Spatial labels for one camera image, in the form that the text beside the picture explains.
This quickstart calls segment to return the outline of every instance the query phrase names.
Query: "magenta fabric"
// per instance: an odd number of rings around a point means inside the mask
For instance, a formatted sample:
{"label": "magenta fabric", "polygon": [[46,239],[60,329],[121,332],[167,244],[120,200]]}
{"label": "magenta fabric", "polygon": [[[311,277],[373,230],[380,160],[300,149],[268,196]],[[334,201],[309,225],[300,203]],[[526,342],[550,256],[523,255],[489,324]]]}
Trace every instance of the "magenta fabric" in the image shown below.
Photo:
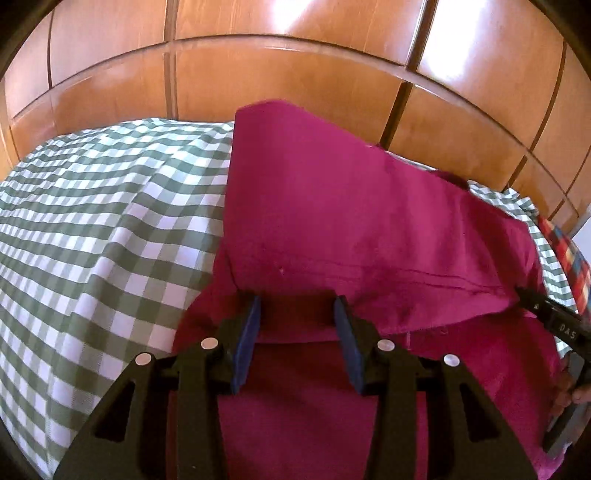
{"label": "magenta fabric", "polygon": [[[236,113],[213,280],[175,338],[182,350],[240,303],[263,297],[246,385],[219,400],[232,479],[359,480],[375,398],[345,373],[332,298],[417,355],[455,353],[515,430],[541,479],[540,448],[560,361],[519,309],[543,291],[527,226],[469,192],[284,102]],[[416,478],[426,478],[424,403]]]}

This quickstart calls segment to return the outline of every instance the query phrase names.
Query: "black tool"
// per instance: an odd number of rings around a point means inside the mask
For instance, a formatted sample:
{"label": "black tool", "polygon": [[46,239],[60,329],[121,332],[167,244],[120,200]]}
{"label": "black tool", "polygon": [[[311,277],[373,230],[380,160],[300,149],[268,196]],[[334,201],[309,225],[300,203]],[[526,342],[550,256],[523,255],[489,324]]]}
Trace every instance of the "black tool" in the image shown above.
{"label": "black tool", "polygon": [[[573,349],[569,359],[569,373],[575,380],[574,388],[591,382],[591,331],[582,318],[569,308],[546,295],[516,287],[521,306],[534,313],[546,330]],[[568,447],[573,432],[582,422],[588,403],[570,404],[562,415],[554,419],[544,435],[542,448],[556,458]]]}
{"label": "black tool", "polygon": [[382,339],[375,326],[334,305],[349,379],[358,393],[379,395],[365,480],[414,480],[417,392],[427,398],[428,478],[536,480],[519,440],[455,355],[417,357]]}
{"label": "black tool", "polygon": [[54,480],[164,479],[168,397],[177,391],[177,477],[227,478],[217,414],[219,394],[246,381],[259,331],[258,297],[215,337],[156,360],[141,353],[99,402],[59,464]]}

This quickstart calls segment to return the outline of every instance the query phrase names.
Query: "human hand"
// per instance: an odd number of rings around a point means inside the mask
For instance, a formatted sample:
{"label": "human hand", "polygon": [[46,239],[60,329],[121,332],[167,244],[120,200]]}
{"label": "human hand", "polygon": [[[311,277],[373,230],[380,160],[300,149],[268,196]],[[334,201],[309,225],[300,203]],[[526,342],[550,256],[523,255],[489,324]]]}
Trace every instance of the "human hand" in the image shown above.
{"label": "human hand", "polygon": [[[569,360],[570,355],[567,354],[562,360],[563,370],[558,376],[556,382],[554,404],[552,405],[552,408],[550,410],[551,414],[554,417],[561,415],[564,409],[568,407],[571,403],[581,404],[591,402],[591,384],[581,385],[576,390],[572,390],[572,388],[574,387],[574,378],[570,375],[568,370]],[[590,419],[591,404],[589,407],[587,407],[582,421],[575,428],[573,435],[570,439],[571,443],[574,443],[579,439],[579,437],[585,430],[585,427],[589,423]]]}

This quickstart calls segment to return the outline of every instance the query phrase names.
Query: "metal pin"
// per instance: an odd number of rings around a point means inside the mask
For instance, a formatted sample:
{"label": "metal pin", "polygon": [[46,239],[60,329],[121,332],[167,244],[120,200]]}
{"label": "metal pin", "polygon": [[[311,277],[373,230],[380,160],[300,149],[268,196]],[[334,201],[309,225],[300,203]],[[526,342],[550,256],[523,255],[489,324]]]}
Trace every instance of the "metal pin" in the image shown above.
{"label": "metal pin", "polygon": [[207,337],[201,340],[201,348],[203,350],[213,350],[215,347],[219,345],[217,338],[214,337]]}
{"label": "metal pin", "polygon": [[448,353],[446,356],[444,356],[443,361],[450,367],[457,367],[460,364],[460,359],[452,353]]}
{"label": "metal pin", "polygon": [[135,357],[135,363],[141,367],[148,365],[151,361],[152,355],[150,355],[148,352],[141,353]]}
{"label": "metal pin", "polygon": [[392,350],[394,350],[396,346],[394,345],[394,342],[392,340],[380,340],[378,342],[378,348],[382,351],[382,352],[391,352]]}

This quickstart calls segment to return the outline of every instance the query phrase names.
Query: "wooden headboard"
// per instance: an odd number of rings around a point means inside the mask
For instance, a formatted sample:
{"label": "wooden headboard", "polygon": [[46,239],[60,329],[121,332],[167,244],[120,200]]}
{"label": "wooden headboard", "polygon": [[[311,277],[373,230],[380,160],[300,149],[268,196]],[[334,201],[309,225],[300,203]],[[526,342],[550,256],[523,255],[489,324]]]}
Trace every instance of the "wooden headboard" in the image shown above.
{"label": "wooden headboard", "polygon": [[591,81],[528,0],[63,0],[0,83],[0,171],[59,134],[267,98],[566,229],[591,202]]}

